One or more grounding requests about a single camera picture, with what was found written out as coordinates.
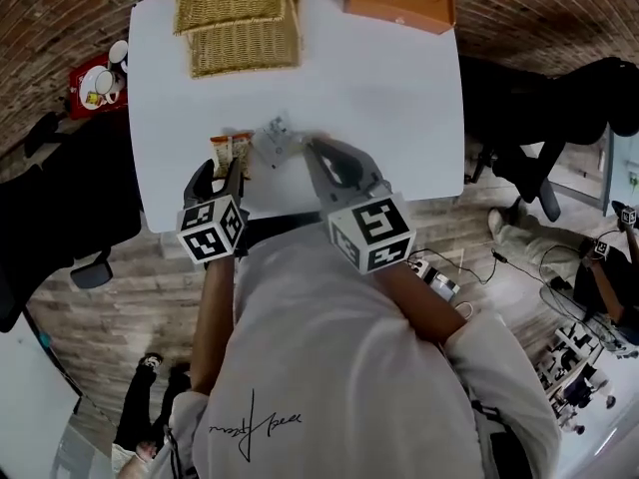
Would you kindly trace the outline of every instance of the black pants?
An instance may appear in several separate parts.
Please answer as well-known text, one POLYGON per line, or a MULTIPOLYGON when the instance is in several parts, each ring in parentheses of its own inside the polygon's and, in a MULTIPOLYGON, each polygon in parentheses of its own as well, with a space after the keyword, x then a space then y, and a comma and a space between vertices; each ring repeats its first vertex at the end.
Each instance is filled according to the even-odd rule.
POLYGON ((173 400, 178 394, 191 388, 189 376, 172 375, 162 400, 162 411, 152 425, 149 418, 149 396, 155 380, 156 373, 151 367, 138 365, 124 400, 118 433, 113 442, 123 449, 135 452, 140 442, 152 442, 160 450, 164 444, 164 426, 169 423, 173 400))

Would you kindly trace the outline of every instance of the wooden floor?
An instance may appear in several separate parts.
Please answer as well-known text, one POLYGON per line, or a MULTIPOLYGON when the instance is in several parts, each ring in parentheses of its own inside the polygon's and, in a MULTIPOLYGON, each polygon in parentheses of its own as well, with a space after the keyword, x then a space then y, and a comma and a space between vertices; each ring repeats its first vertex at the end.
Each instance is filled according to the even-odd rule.
MULTIPOLYGON (((9 167, 5 161, 0 172, 6 174, 9 167)), ((11 174, 19 170, 12 168, 11 174)), ((509 206, 515 197, 512 185, 487 170, 479 184, 466 187, 459 197, 411 203, 419 228, 416 248, 427 245, 488 277, 494 243, 487 212, 509 206)), ((562 197, 559 202, 563 209, 559 223, 565 228, 598 236, 614 227, 613 220, 603 220, 581 203, 562 197)), ((541 215, 538 207, 531 211, 541 215)), ((619 244, 619 237, 612 236, 610 242, 619 244)), ((494 279, 482 286, 469 273, 440 259, 434 263, 461 284, 456 302, 468 300, 476 310, 500 312, 529 356, 538 353, 558 325, 557 314, 539 299, 540 284, 510 266, 500 263, 494 279)), ((166 364, 188 358, 204 278, 173 234, 154 235, 146 228, 114 247, 110 264, 115 277, 103 287, 80 290, 70 282, 68 271, 61 270, 29 303, 61 362, 87 396, 72 425, 107 455, 140 356, 147 350, 158 351, 166 364)), ((163 366, 152 390, 154 413, 159 412, 167 371, 168 365, 163 366)))

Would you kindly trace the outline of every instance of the white table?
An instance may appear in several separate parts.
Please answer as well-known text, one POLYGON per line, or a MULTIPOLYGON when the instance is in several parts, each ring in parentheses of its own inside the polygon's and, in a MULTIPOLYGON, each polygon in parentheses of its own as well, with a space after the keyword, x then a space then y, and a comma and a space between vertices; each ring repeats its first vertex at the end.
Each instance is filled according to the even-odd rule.
MULTIPOLYGON (((341 0, 303 0, 298 69, 189 76, 174 0, 131 13, 129 116, 147 222, 176 228, 183 191, 211 157, 209 137, 252 130, 286 112, 297 132, 322 131, 367 151, 409 201, 459 195, 463 110, 454 32, 435 36, 344 14, 341 0)), ((252 218, 315 211, 301 156, 277 170, 252 154, 243 208, 252 218)))

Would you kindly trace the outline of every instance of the white cup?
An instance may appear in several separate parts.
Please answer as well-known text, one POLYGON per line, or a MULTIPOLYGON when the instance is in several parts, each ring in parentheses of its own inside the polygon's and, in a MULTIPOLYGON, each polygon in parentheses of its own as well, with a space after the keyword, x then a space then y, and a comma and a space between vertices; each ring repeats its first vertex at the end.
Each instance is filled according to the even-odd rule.
POLYGON ((128 73, 127 56, 129 55, 129 43, 124 39, 116 42, 109 50, 109 62, 114 65, 120 65, 122 71, 128 73))
POLYGON ((111 104, 118 101, 124 86, 124 77, 115 71, 103 71, 96 78, 96 92, 111 104))

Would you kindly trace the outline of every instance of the orange box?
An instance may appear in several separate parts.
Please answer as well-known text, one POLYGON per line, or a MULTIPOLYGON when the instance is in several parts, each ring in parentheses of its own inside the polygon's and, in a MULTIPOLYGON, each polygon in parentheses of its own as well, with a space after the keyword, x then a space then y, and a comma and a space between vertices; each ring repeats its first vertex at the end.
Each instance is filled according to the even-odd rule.
POLYGON ((455 26, 454 0, 344 0, 344 12, 443 34, 455 26))

